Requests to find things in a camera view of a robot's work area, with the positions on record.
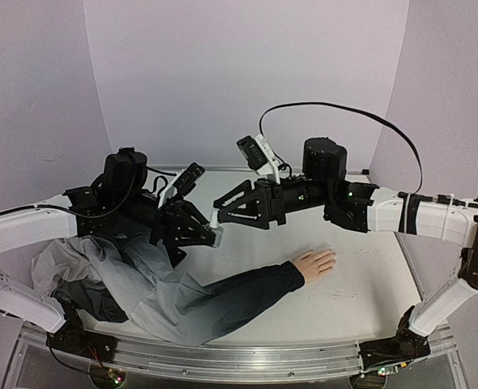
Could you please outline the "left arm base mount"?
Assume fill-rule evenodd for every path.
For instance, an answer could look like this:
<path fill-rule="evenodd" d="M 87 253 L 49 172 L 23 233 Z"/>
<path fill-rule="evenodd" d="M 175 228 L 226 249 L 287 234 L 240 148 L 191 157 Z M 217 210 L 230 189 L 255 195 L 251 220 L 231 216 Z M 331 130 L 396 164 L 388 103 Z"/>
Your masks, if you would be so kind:
<path fill-rule="evenodd" d="M 53 359 L 69 370 L 86 374 L 97 388 L 121 388 L 126 374 L 112 367 L 111 363 L 117 347 L 114 336 L 87 331 L 77 310 L 64 306 L 65 323 L 54 333 L 47 333 L 46 346 Z M 88 358 L 92 361 L 87 370 L 74 367 L 61 360 L 56 351 L 73 356 Z"/>

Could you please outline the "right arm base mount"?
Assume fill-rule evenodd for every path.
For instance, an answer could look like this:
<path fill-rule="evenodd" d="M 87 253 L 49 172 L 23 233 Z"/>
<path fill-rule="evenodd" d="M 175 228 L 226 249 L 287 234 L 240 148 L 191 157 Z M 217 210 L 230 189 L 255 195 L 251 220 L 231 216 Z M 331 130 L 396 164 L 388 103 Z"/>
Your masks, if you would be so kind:
<path fill-rule="evenodd" d="M 410 329 L 409 321 L 414 308 L 415 306 L 412 306 L 404 313 L 392 337 L 366 340 L 359 344 L 358 355 L 361 357 L 363 373 L 430 355 L 428 337 L 420 336 Z"/>

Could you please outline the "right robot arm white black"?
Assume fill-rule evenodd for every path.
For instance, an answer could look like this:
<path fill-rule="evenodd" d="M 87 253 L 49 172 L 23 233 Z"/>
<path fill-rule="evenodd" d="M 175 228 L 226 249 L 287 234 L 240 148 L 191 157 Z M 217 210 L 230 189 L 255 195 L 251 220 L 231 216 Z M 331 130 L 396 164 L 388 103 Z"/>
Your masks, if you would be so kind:
<path fill-rule="evenodd" d="M 280 176 L 280 163 L 263 136 L 246 136 L 237 146 L 260 178 L 214 202 L 212 228 L 234 223 L 269 229 L 272 222 L 285 224 L 289 213 L 323 207 L 325 221 L 349 231 L 402 233 L 458 245 L 457 274 L 404 318 L 404 327 L 422 337 L 478 293 L 478 195 L 456 199 L 349 182 L 347 150 L 328 138 L 305 141 L 302 174 L 295 178 Z"/>

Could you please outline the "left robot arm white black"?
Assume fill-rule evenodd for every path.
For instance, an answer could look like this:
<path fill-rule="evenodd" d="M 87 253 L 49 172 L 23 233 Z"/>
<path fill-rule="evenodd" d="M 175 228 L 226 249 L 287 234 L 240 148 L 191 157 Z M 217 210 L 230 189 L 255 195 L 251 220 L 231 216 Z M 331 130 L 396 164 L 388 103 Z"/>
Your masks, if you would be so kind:
<path fill-rule="evenodd" d="M 147 157 L 124 147 L 106 157 L 103 173 L 90 186 L 66 190 L 39 203 L 0 211 L 0 254 L 58 238 L 104 236 L 126 217 L 151 230 L 151 243 L 163 242 L 174 264 L 186 246 L 217 247 L 223 230 L 213 213 L 206 218 L 185 197 L 204 174 L 193 163 L 155 194 L 145 189 Z M 56 334 L 70 353 L 86 351 L 89 337 L 57 299 L 46 297 L 0 270 L 0 311 Z"/>

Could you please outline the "clear nail polish bottle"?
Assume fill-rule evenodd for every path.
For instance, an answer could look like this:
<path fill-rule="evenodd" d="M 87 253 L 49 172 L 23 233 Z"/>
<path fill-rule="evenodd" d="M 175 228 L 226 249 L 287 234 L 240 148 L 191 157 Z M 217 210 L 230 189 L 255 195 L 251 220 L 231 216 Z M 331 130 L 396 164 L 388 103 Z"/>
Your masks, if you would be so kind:
<path fill-rule="evenodd" d="M 222 242 L 224 236 L 224 229 L 220 226 L 220 222 L 218 221 L 219 210 L 214 208 L 211 211 L 211 216 L 209 220 L 208 227 L 214 233 L 214 242 L 212 246 L 214 248 L 218 248 Z"/>

